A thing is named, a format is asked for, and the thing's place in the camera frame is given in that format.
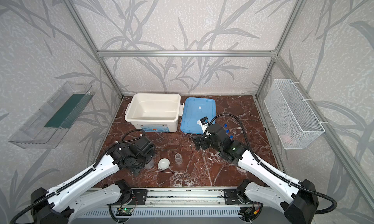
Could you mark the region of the clear plastic measuring beaker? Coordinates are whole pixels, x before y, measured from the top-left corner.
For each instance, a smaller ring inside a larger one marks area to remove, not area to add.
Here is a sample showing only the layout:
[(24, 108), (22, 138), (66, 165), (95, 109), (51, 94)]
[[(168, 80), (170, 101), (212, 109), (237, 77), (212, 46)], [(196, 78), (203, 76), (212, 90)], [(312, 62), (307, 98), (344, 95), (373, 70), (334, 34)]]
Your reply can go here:
[(150, 170), (154, 167), (154, 165), (155, 165), (155, 161), (152, 158), (147, 164), (145, 164), (144, 169)]

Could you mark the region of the glass stirring rod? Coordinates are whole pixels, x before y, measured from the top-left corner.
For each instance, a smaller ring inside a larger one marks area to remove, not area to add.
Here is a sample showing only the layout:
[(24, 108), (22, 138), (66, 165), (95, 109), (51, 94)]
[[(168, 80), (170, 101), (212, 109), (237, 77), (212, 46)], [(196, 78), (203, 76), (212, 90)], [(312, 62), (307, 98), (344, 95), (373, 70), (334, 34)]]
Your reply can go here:
[(189, 173), (183, 173), (178, 171), (165, 171), (165, 170), (149, 170), (150, 172), (156, 173), (167, 173), (167, 174), (174, 174), (174, 175), (190, 175)]

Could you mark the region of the small white ceramic dish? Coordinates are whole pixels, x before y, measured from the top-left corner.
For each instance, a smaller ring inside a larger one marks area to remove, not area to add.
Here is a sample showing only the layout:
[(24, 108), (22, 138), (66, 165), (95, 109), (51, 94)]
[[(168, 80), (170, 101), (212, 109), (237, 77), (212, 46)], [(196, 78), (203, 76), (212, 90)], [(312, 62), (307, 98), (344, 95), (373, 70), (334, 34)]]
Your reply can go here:
[(158, 169), (159, 170), (166, 170), (170, 166), (170, 161), (167, 158), (162, 158), (158, 162)]

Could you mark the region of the small glass jar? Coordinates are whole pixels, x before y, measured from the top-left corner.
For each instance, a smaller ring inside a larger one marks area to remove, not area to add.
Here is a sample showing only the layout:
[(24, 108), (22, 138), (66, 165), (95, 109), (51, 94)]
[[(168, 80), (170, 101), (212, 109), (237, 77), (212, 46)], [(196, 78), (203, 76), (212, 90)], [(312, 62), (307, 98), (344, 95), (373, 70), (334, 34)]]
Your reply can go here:
[(177, 165), (182, 165), (182, 164), (183, 164), (183, 158), (182, 158), (182, 155), (181, 155), (181, 154), (177, 153), (177, 154), (175, 155), (174, 159), (175, 159), (175, 163), (176, 163)]

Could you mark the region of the white plastic storage bin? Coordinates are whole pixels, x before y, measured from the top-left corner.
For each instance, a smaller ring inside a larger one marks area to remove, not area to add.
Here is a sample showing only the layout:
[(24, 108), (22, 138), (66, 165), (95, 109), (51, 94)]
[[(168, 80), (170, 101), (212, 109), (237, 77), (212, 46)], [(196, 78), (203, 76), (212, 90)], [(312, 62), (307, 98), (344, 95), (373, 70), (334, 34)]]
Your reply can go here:
[(179, 94), (138, 93), (125, 111), (125, 120), (146, 132), (174, 133), (184, 104)]

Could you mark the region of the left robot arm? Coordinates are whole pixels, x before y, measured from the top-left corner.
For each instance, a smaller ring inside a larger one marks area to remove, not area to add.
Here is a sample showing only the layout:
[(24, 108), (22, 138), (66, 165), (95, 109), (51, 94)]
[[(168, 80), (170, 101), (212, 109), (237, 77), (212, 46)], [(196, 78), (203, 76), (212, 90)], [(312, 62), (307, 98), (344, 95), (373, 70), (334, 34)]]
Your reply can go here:
[(139, 175), (154, 155), (154, 144), (145, 135), (116, 142), (93, 165), (69, 180), (48, 190), (35, 190), (31, 194), (31, 204), (16, 214), (10, 223), (17, 223), (21, 216), (31, 212), (35, 224), (69, 224), (100, 206), (131, 203), (136, 195), (125, 180), (116, 181), (96, 192), (85, 192), (121, 169)]

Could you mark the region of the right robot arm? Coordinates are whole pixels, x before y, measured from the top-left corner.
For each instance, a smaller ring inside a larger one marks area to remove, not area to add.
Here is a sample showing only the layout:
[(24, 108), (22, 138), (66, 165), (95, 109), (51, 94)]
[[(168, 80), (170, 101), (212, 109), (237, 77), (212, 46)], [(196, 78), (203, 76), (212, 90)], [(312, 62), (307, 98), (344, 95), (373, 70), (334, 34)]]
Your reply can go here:
[(241, 203), (259, 202), (281, 212), (292, 224), (309, 224), (315, 215), (334, 211), (338, 204), (328, 195), (316, 191), (315, 185), (305, 179), (299, 181), (258, 157), (251, 149), (232, 140), (226, 129), (218, 124), (201, 125), (202, 135), (193, 138), (198, 149), (215, 149), (219, 157), (237, 165), (261, 181), (265, 186), (245, 180), (237, 188)]

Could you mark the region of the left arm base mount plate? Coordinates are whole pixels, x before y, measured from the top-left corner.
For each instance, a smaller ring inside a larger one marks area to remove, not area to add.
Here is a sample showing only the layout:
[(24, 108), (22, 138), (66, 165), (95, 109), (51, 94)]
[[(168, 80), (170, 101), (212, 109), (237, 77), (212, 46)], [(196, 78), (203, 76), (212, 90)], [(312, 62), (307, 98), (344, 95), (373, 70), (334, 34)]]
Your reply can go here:
[(121, 194), (120, 199), (116, 204), (118, 205), (131, 205), (131, 206), (143, 206), (146, 203), (148, 190), (131, 190)]

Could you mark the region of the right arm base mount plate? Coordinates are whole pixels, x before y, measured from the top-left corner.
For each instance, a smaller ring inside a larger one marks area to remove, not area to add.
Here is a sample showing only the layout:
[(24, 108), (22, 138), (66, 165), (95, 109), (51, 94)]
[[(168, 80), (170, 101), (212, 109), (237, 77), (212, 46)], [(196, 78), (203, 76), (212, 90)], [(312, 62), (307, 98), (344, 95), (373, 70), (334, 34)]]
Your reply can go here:
[(225, 200), (226, 205), (246, 205), (249, 200), (236, 189), (224, 189), (221, 196)]

